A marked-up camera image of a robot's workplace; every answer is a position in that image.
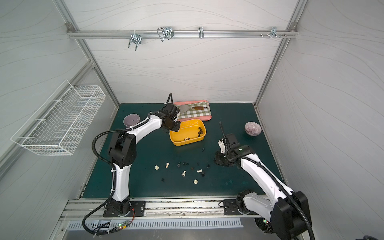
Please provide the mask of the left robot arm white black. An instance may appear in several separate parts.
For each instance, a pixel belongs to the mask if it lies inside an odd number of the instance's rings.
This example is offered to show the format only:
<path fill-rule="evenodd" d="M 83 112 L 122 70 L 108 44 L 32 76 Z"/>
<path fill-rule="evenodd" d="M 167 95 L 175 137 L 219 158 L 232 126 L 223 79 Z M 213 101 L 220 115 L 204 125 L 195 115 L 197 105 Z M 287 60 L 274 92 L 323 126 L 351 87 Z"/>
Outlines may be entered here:
<path fill-rule="evenodd" d="M 137 144 L 145 136 L 160 128 L 178 132 L 181 126 L 181 122 L 178 121 L 179 115 L 180 109 L 174 104 L 173 95 L 170 93 L 164 106 L 159 111 L 148 113 L 147 117 L 138 124 L 127 129 L 105 131 L 93 139 L 91 148 L 94 155 L 111 167 L 112 188 L 109 197 L 82 219 L 82 227 L 85 231 L 93 236 L 103 236 L 117 233 L 133 223 L 132 220 L 124 221 L 117 227 L 102 230 L 104 225 L 90 229 L 86 224 L 86 220 L 102 207 L 106 207 L 108 212 L 112 212 L 119 217 L 132 214 L 132 219 L 135 218 L 136 212 L 130 202 L 129 178 L 131 167 L 137 157 Z M 107 160 L 96 150 L 96 143 L 101 137 L 108 134 L 113 134 L 113 137 L 110 141 L 109 159 Z"/>

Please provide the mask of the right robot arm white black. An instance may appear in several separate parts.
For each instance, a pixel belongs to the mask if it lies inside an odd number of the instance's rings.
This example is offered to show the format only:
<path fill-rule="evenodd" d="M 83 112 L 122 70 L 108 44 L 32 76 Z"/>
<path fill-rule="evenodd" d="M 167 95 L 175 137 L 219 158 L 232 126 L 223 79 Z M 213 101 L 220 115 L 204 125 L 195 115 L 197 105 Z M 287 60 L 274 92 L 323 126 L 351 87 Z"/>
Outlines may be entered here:
<path fill-rule="evenodd" d="M 259 196 L 250 190 L 237 195 L 237 211 L 241 215 L 256 213 L 257 226 L 266 234 L 276 234 L 281 240 L 296 240 L 307 232 L 314 240 L 308 198 L 295 192 L 279 180 L 248 145 L 241 145 L 234 134 L 223 134 L 216 152 L 215 163 L 222 167 L 237 166 L 247 172 L 267 195 Z"/>

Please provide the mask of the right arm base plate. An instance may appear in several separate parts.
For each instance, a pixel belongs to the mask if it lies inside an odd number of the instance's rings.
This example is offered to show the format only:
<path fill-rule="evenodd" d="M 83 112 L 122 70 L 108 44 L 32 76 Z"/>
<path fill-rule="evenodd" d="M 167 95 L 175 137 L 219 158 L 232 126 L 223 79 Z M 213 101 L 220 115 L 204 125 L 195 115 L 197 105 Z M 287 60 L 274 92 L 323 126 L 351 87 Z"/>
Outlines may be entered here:
<path fill-rule="evenodd" d="M 246 216 L 250 214 L 250 212 L 242 212 L 237 205 L 237 201 L 233 199 L 222 200 L 218 203 L 218 206 L 224 210 L 225 216 Z"/>

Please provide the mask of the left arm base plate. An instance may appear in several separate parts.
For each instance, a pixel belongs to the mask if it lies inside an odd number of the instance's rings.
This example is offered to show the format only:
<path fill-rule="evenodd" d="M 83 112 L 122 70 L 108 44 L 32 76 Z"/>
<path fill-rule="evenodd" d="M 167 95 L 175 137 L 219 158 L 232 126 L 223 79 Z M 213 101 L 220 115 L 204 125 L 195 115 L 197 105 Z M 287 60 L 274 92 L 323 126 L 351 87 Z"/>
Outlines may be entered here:
<path fill-rule="evenodd" d="M 104 218 L 117 217 L 143 217 L 146 201 L 124 201 L 119 202 L 112 199 L 105 205 Z"/>

